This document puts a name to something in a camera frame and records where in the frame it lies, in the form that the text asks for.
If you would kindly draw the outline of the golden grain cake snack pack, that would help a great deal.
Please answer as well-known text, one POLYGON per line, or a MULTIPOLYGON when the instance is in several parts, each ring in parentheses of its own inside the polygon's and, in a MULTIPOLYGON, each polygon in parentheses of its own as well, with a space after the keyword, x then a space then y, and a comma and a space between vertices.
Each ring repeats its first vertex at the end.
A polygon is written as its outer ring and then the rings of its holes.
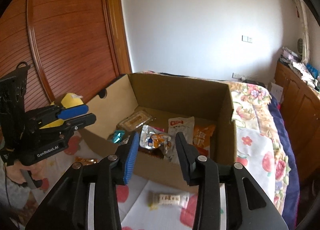
POLYGON ((127 132, 132 132, 152 120, 152 115, 144 110, 140 110, 118 123, 117 126, 127 132))

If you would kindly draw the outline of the silver foil snack bag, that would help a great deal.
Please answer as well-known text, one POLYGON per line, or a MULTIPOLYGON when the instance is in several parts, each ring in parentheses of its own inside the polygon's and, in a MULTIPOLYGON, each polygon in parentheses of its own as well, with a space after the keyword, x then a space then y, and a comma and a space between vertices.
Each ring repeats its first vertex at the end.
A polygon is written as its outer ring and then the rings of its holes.
POLYGON ((143 125, 139 145, 148 151, 160 151, 165 159, 178 164, 175 139, 166 132, 159 131, 149 125, 143 125))

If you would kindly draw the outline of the orange chicken feet snack bag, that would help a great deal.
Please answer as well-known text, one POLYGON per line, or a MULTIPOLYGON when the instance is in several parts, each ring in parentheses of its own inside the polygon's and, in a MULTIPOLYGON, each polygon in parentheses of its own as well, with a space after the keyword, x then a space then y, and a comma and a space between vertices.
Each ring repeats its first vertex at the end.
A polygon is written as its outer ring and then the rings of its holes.
POLYGON ((210 143, 211 137, 216 129, 215 125, 195 125, 193 131, 193 146, 199 151, 200 155, 204 155, 206 157, 209 156, 210 153, 210 143))

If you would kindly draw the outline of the wooden side cabinet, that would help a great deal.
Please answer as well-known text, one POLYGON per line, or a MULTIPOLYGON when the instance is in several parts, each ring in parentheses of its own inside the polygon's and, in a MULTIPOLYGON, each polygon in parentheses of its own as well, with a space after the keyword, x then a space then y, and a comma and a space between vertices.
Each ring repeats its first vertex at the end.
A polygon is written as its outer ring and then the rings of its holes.
POLYGON ((274 81, 283 87, 280 113, 304 183, 319 168, 319 94, 280 61, 274 81))

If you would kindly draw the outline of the white wall power socket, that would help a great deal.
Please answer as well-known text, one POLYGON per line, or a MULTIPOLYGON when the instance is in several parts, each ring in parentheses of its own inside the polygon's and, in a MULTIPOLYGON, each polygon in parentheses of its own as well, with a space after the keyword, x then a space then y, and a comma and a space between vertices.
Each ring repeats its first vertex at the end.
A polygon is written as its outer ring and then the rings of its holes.
POLYGON ((245 78, 244 75, 233 73, 233 74, 232 74, 232 79, 237 79, 237 80, 243 81, 243 80, 245 80, 246 78, 245 78))

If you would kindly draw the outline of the small orange snack packet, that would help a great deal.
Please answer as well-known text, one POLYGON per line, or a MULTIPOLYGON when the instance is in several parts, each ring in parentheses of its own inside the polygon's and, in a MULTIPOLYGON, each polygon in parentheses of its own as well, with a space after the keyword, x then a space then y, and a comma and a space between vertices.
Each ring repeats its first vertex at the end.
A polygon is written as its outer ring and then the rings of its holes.
POLYGON ((84 166, 88 166, 88 165, 97 164, 98 159, 75 157, 75 162, 79 162, 84 166))

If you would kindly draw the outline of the small white candy bar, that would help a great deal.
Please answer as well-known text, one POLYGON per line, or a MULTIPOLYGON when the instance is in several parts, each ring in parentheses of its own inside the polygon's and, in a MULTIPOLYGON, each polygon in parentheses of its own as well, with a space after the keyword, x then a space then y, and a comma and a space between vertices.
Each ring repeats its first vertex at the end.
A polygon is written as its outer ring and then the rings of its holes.
POLYGON ((176 206, 186 208, 189 203, 190 194, 187 192, 179 194, 149 192, 148 206, 157 208, 159 206, 176 206))

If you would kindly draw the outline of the red-brown wooden wardrobe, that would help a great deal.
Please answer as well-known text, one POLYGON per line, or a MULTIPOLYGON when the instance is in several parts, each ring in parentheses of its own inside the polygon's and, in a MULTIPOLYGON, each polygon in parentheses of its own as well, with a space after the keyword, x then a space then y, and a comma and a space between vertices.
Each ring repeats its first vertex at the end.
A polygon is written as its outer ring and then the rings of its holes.
POLYGON ((1 16, 1 75, 30 69, 26 110, 64 93, 89 101, 131 73, 121 0, 12 0, 1 16))

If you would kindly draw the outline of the teal snack packet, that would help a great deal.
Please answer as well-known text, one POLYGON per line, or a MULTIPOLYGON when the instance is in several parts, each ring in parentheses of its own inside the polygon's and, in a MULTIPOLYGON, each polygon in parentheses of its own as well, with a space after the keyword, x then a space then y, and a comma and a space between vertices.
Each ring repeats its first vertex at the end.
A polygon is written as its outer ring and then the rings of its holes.
POLYGON ((123 137, 125 135, 124 130, 115 130, 112 134, 109 135, 108 141, 114 143, 114 144, 119 144, 123 140, 123 137))

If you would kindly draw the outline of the white pouch snack bag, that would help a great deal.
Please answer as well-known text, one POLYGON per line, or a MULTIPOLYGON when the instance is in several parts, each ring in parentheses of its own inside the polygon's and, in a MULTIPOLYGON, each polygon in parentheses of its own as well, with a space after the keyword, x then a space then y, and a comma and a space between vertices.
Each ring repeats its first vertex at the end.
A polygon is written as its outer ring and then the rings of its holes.
POLYGON ((185 140, 188 144, 193 143, 193 132, 194 132, 195 118, 170 118, 168 120, 168 133, 175 137, 178 132, 182 132, 185 140))

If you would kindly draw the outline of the pile of papers on cabinet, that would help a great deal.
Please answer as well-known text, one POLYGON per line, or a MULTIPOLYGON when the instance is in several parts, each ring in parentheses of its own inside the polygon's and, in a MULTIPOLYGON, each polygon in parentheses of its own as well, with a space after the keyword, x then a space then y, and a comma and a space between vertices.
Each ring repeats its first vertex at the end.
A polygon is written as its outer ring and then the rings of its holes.
POLYGON ((317 80, 307 69, 306 64, 301 62, 298 54, 291 51, 287 47, 282 47, 279 61, 285 66, 289 67, 295 75, 312 88, 319 87, 319 80, 317 80))

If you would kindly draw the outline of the floral quilt blanket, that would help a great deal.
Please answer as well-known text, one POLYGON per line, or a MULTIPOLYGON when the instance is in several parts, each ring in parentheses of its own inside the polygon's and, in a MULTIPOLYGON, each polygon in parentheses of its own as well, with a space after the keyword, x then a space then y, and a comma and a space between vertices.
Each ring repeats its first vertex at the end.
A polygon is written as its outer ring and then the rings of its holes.
POLYGON ((278 212, 282 212, 291 168, 268 108, 272 101, 271 94, 266 88, 252 83, 208 81, 229 86, 236 132, 235 161, 247 168, 278 212))

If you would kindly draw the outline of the brown cardboard box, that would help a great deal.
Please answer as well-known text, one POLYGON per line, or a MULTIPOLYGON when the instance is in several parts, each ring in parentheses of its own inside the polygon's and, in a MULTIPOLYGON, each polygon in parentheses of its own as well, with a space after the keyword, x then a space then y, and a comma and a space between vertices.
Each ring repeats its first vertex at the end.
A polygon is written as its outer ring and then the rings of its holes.
POLYGON ((155 73, 124 75, 107 88, 103 99, 96 96, 88 102, 96 122, 80 130, 88 147, 106 157, 117 146, 108 141, 118 123, 144 110, 155 120, 153 127, 168 129, 170 118, 194 117, 196 125, 215 124, 209 156, 218 164, 231 165, 236 157, 235 122, 229 86, 225 83, 168 76, 155 73))

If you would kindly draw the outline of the white wall light switch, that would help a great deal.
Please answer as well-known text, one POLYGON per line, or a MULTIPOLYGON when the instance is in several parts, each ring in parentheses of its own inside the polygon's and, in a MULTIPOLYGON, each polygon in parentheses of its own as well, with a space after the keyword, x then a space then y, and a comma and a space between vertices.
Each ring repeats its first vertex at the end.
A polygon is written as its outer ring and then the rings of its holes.
POLYGON ((253 42, 253 39, 252 39, 252 37, 250 37, 250 36, 243 35, 243 36, 242 36, 242 41, 243 41, 243 42, 252 43, 252 42, 253 42))

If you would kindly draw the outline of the yellow plush toy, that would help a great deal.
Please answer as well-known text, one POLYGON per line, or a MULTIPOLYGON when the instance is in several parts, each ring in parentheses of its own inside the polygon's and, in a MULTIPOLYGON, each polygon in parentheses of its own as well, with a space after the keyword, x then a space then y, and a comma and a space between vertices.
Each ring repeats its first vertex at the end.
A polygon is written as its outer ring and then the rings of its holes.
MULTIPOLYGON (((54 102, 52 102, 51 105, 58 105, 58 106, 63 106, 65 108, 72 108, 75 106, 83 105, 84 102, 82 98, 83 96, 77 95, 75 93, 65 93, 64 95, 58 97, 54 102)), ((41 127, 41 129, 58 127, 58 126, 61 126, 63 123, 64 123, 63 119, 57 119, 41 127)))

